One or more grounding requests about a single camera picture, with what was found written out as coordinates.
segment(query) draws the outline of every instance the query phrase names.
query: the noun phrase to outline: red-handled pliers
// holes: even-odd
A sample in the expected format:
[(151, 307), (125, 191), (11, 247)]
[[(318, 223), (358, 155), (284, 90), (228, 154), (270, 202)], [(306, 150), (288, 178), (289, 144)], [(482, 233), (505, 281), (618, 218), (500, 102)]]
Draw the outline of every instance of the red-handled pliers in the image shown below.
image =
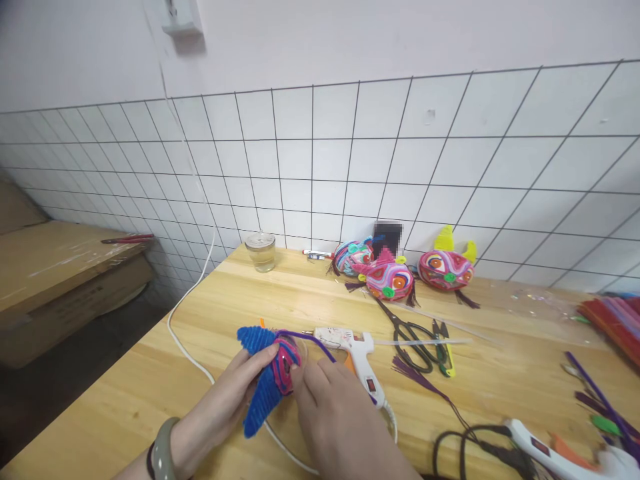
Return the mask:
[(153, 240), (153, 234), (131, 235), (129, 237), (120, 237), (116, 239), (100, 240), (102, 243), (146, 243)]

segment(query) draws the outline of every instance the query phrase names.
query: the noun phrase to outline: white tiled wall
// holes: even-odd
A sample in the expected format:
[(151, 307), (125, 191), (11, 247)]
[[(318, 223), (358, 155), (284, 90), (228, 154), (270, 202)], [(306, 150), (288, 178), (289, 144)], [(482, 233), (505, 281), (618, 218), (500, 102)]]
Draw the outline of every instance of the white tiled wall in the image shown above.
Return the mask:
[(0, 162), (56, 219), (153, 232), (177, 295), (251, 232), (333, 250), (444, 224), (477, 274), (640, 289), (640, 61), (0, 115)]

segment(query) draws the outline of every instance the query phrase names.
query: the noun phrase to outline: hand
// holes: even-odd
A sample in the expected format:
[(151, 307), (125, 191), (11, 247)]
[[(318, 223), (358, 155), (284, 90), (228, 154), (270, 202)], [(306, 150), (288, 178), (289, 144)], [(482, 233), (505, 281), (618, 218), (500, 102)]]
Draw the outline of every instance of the hand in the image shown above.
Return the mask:
[(291, 370), (302, 433), (324, 479), (420, 479), (358, 379), (322, 359)]
[(240, 350), (200, 402), (174, 426), (171, 452), (178, 478), (190, 478), (208, 452), (231, 434), (253, 396), (254, 380), (278, 349), (271, 345), (252, 357)]

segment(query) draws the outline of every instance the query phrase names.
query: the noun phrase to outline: wall switch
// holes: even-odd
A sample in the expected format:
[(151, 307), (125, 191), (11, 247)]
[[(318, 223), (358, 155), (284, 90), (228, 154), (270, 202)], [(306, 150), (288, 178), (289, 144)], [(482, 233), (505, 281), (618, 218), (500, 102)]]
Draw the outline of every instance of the wall switch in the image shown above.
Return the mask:
[(161, 3), (162, 30), (172, 37), (202, 35), (197, 0), (157, 0)]

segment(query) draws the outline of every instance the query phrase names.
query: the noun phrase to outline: fringe tassel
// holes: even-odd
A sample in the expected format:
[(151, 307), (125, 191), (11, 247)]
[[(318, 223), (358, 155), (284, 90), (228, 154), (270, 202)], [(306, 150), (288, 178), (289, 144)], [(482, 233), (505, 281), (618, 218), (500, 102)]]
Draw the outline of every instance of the fringe tassel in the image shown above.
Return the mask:
[(345, 283), (345, 287), (347, 288), (347, 290), (349, 290), (349, 292), (358, 290), (358, 288), (362, 288), (366, 285), (367, 285), (367, 282), (358, 282), (358, 283), (346, 282)]
[(329, 265), (329, 268), (327, 269), (327, 275), (330, 274), (331, 270), (333, 270), (333, 272), (335, 273), (336, 277), (340, 276), (340, 270), (338, 270), (338, 267), (335, 264), (335, 257), (331, 260), (331, 264)]
[(415, 281), (413, 282), (411, 291), (409, 292), (409, 296), (407, 297), (407, 305), (410, 307), (415, 307), (416, 305), (418, 305), (418, 307), (420, 306), (418, 300), (415, 298)]
[(480, 308), (480, 304), (479, 303), (476, 303), (473, 300), (471, 300), (468, 296), (466, 296), (460, 290), (456, 290), (455, 291), (455, 296), (458, 297), (458, 301), (466, 304), (467, 306), (471, 307), (472, 309)]

